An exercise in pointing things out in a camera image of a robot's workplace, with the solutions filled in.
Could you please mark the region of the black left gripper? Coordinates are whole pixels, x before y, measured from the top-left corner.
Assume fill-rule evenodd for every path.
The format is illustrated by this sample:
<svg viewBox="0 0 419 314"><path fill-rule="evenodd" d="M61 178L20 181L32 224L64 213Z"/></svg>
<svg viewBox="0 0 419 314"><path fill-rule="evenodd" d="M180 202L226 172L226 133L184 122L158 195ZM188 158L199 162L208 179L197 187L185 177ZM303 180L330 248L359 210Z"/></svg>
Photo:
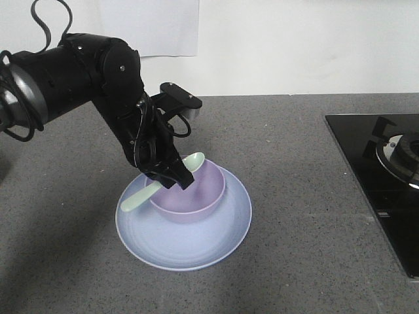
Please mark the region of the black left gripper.
<svg viewBox="0 0 419 314"><path fill-rule="evenodd" d="M160 110L136 108L124 117L124 152L128 161L148 178L171 188L175 181L182 190L193 182L174 147L174 130Z"/></svg>

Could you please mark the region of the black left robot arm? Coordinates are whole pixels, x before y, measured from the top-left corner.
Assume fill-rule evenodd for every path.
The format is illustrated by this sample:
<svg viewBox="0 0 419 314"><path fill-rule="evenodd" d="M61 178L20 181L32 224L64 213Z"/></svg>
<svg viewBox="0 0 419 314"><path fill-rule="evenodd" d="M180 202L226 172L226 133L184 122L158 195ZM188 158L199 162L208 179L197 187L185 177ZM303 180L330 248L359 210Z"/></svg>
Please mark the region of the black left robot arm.
<svg viewBox="0 0 419 314"><path fill-rule="evenodd" d="M148 96L136 50L117 38L68 34L44 52L1 53L1 131L27 128L15 139L27 142L35 130L85 103L92 102L118 139L129 163L148 178L170 188L193 183L174 146L174 117L202 102L174 83Z"/></svg>

